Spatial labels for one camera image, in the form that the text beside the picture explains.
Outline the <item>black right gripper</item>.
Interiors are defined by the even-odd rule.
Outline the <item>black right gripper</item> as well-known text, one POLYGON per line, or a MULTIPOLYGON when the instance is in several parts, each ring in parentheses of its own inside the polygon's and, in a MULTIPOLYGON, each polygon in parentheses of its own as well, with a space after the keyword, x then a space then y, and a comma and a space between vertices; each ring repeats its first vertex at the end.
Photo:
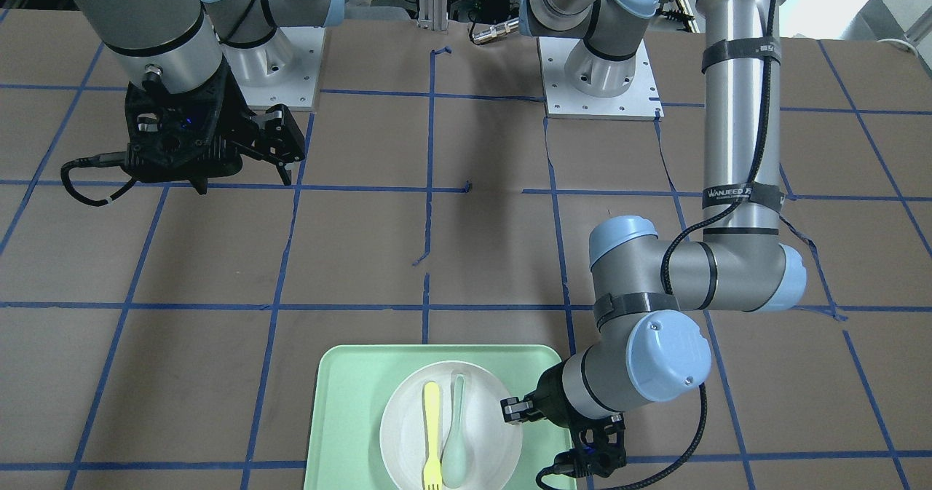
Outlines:
POLYGON ((242 158, 274 165, 282 185, 293 185, 293 164, 306 157, 303 132, 288 106, 249 109, 233 73, 222 64, 203 85, 170 94, 163 70, 149 65, 142 86, 127 86, 124 171, 143 183, 188 181, 198 195, 208 179, 242 170, 242 158))

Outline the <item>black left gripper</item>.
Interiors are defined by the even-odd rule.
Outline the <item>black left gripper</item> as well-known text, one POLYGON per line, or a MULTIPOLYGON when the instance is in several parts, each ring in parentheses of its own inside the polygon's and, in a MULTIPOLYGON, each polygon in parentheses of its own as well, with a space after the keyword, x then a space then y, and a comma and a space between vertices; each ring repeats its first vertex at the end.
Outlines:
POLYGON ((566 363, 561 362, 543 371, 535 390, 526 394, 523 400, 503 398, 500 410, 506 423, 523 424, 546 419, 563 428, 579 424, 582 416, 572 407, 564 390, 562 377, 565 366, 566 363), (532 405, 529 410, 526 410, 526 403, 532 405))

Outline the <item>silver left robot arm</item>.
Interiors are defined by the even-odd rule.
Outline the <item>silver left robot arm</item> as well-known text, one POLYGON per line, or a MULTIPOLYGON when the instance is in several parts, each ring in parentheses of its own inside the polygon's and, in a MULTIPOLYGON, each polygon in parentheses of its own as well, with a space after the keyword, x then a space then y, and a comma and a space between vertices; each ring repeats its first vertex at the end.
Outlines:
MULTIPOLYGON (((779 240, 779 6, 785 0, 697 0, 706 20, 703 220, 672 241, 620 216, 589 239, 600 340, 500 406, 508 424, 568 427, 705 387, 711 347, 692 310, 782 311, 807 271, 779 240)), ((597 60, 625 63, 643 38, 648 0, 521 0, 527 36, 582 39, 597 60)))

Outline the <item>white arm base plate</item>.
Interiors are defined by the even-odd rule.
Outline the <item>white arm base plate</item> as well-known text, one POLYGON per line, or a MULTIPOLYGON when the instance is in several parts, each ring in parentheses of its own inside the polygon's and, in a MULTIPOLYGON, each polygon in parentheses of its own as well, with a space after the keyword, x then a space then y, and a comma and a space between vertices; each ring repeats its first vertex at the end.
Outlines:
POLYGON ((627 60, 598 58, 582 39, 538 39, 551 119, 655 121, 665 116, 645 42, 627 60))
POLYGON ((221 48, 251 109, 283 104, 291 111, 314 111, 325 37, 325 28, 280 28, 260 46, 221 48))

